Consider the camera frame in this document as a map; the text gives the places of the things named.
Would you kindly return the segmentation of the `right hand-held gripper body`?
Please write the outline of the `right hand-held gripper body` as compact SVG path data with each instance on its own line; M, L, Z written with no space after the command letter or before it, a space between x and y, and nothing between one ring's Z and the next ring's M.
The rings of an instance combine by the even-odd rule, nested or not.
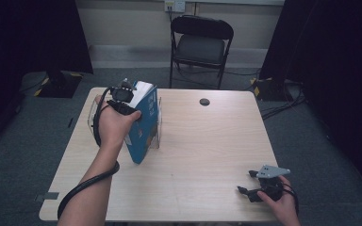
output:
M286 174L290 174L289 169L283 169L269 165L264 165L259 171L249 171L249 175L252 178L257 178L260 183L260 188L258 188L258 191L263 191L274 201L278 201L281 198L282 192L284 190L279 176Z

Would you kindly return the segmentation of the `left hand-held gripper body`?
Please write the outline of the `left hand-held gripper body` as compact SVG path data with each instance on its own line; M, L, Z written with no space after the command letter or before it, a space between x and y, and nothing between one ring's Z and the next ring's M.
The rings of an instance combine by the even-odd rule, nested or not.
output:
M131 115L137 111L135 107L129 105L134 98L133 91L135 88L127 79L124 79L116 87L112 87L109 90L112 99L108 100L107 103L114 110L122 115Z

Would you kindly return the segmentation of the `blue book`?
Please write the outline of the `blue book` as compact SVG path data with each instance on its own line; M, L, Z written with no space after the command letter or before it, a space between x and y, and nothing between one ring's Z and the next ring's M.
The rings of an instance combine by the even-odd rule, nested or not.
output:
M157 134L158 98L156 86L137 81L133 91L134 97L130 106L141 112L140 117L133 122L131 129L125 138L127 149L132 161L140 164L147 154L153 138Z

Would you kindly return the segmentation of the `clear acrylic divided rack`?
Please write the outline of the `clear acrylic divided rack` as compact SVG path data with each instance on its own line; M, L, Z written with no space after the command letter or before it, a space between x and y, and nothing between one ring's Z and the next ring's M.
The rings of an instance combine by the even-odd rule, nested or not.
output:
M141 112L129 134L125 137L125 144L131 153L144 153L151 147L157 147L160 140L161 99L154 90L145 94L135 104L129 104Z

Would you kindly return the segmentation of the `person's left hand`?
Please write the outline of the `person's left hand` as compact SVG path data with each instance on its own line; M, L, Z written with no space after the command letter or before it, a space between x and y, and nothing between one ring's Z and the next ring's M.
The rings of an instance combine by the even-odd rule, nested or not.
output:
M97 95L94 99L95 103L101 106L97 122L101 140L100 149L120 150L124 138L128 135L132 124L140 118L141 112L137 110L130 115L122 115L101 99L101 95Z

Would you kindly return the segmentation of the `person's right hand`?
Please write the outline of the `person's right hand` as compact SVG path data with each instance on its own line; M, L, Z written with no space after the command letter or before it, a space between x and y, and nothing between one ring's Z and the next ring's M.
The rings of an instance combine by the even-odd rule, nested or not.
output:
M257 195L270 207L277 220L283 226L301 226L301 222L296 211L297 195L292 190L290 181L286 177L280 176L279 178L283 183L284 191L282 197L278 201L275 202L263 191L258 191Z

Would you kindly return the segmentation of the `black stand base yellow tape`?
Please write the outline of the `black stand base yellow tape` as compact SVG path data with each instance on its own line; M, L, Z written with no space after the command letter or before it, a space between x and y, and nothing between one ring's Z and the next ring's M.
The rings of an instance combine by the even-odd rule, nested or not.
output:
M278 83L272 78L250 80L253 94L259 101L292 102L293 97L284 83Z
M72 98L82 78L80 73L47 71L34 95L43 98Z

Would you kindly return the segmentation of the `black folding chair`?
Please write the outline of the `black folding chair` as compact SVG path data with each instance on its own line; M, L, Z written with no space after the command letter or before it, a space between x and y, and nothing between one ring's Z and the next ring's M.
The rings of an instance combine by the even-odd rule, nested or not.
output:
M180 70L180 64L184 64L217 69L220 89L233 38L233 27L223 20L195 15L172 19L169 87L173 86L173 65Z

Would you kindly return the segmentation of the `black curtain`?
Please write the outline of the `black curtain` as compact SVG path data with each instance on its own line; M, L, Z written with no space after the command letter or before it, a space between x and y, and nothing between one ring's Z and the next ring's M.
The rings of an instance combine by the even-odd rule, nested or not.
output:
M362 0L285 0L260 76L302 83L362 176Z
M0 0L0 131L23 99L23 76L92 73L75 0Z

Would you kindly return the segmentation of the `grey floor tape strip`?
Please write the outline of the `grey floor tape strip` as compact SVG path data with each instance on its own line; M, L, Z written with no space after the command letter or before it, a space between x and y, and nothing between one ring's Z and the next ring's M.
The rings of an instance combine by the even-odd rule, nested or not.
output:
M58 192L46 192L39 194L35 197L36 202L44 202L46 200L56 200L58 198Z

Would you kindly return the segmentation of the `white wall outlet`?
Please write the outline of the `white wall outlet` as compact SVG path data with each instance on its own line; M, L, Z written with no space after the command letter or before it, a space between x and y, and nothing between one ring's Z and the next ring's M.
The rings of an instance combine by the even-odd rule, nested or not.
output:
M184 0L165 0L164 10L166 12L183 13L186 10L186 2Z

